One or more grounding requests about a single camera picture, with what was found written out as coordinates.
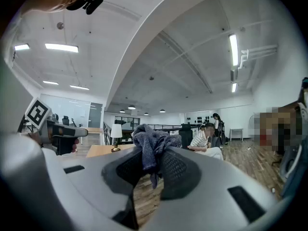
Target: chair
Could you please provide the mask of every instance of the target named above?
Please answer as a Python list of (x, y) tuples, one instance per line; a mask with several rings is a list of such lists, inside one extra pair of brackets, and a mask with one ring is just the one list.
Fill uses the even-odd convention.
[(72, 119), (72, 122), (73, 122), (74, 127), (76, 127), (76, 128), (77, 128), (77, 126), (76, 126), (76, 124), (75, 124), (74, 119)]
[(63, 117), (62, 123), (63, 123), (63, 125), (69, 126), (69, 119), (68, 119), (68, 116), (64, 116), (64, 117)]

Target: woman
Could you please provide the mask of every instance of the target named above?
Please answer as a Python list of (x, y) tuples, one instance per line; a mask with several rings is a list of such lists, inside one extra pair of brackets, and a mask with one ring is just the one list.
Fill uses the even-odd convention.
[(213, 146), (220, 148), (222, 121), (220, 119), (220, 116), (217, 113), (213, 114), (213, 118), (215, 120), (215, 123), (214, 123), (215, 131), (212, 137), (212, 144)]
[(187, 147), (197, 153), (223, 160), (220, 148), (211, 147), (210, 139), (213, 133), (213, 123), (202, 124), (198, 134), (192, 139), (191, 145)]

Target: table lamp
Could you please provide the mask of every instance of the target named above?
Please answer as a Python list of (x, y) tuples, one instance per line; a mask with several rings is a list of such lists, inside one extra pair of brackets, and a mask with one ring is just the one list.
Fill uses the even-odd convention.
[[(122, 125), (121, 124), (113, 124), (112, 125), (110, 137), (115, 138), (115, 139), (122, 137)], [(116, 143), (115, 147), (114, 147), (114, 149), (111, 150), (111, 152), (121, 151), (121, 149), (119, 149), (117, 147), (117, 142), (115, 142), (115, 143)]]

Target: striped shirt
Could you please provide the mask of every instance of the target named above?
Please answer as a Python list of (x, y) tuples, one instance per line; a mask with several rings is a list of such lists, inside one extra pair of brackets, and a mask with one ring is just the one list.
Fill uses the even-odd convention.
[(191, 146), (206, 147), (208, 138), (206, 139), (204, 133), (200, 130), (199, 133), (192, 139)]

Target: ceiling light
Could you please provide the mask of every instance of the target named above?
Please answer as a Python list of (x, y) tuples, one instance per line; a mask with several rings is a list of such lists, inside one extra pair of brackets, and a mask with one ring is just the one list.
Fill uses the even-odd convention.
[(85, 88), (85, 87), (78, 87), (78, 86), (70, 86), (72, 88), (78, 88), (78, 89), (83, 89), (83, 90), (89, 90), (89, 88)]
[(23, 44), (23, 45), (16, 45), (15, 50), (16, 51), (21, 51), (21, 50), (29, 50), (30, 47), (28, 44)]
[(43, 82), (46, 84), (58, 85), (57, 82), (51, 82), (51, 81), (45, 81), (45, 80), (43, 80)]
[(232, 58), (233, 58), (233, 66), (237, 66), (239, 64), (239, 52), (237, 47), (237, 38), (235, 34), (229, 36), (231, 49), (232, 49)]
[(77, 46), (63, 45), (63, 44), (45, 44), (45, 46), (49, 50), (71, 51), (78, 53)]
[(237, 86), (237, 83), (234, 83), (234, 84), (232, 85), (232, 92), (235, 92), (235, 91), (236, 91), (236, 86)]

